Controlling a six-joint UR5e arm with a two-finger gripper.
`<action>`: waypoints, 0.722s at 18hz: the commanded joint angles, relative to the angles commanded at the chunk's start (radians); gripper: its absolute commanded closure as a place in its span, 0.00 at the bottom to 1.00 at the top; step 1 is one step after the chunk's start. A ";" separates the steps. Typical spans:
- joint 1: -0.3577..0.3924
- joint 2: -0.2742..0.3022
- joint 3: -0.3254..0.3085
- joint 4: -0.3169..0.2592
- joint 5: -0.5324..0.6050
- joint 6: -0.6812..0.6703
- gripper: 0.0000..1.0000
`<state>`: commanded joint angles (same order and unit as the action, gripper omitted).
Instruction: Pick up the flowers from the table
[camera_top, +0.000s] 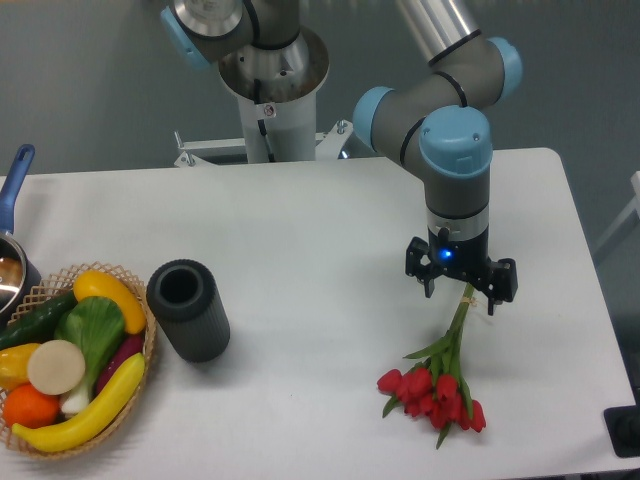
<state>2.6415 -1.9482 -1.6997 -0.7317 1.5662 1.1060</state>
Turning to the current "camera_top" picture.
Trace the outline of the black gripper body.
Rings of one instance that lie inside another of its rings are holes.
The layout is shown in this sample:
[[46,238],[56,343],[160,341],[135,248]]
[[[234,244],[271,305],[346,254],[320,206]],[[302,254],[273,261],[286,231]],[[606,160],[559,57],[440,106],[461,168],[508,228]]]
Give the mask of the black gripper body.
[[516,262],[492,260],[488,231],[464,241],[453,241],[429,232],[428,239],[414,237],[405,254],[405,274],[423,285],[425,276],[444,276],[468,283],[488,299],[512,302],[518,289]]

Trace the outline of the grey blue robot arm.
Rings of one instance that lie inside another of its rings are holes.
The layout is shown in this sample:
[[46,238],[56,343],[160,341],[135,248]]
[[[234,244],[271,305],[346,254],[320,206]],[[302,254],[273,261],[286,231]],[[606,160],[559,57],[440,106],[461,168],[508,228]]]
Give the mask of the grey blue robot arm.
[[[490,305],[518,288],[510,258],[488,253],[493,147],[484,109],[511,94],[523,66],[506,40],[484,36],[461,1],[399,5],[430,74],[399,92],[376,87],[357,102],[357,138],[423,182],[426,239],[413,239],[405,271],[427,293],[441,276],[471,284]],[[296,1],[172,1],[161,21],[194,68],[216,65],[236,97],[252,163],[313,160],[316,94],[328,51]]]

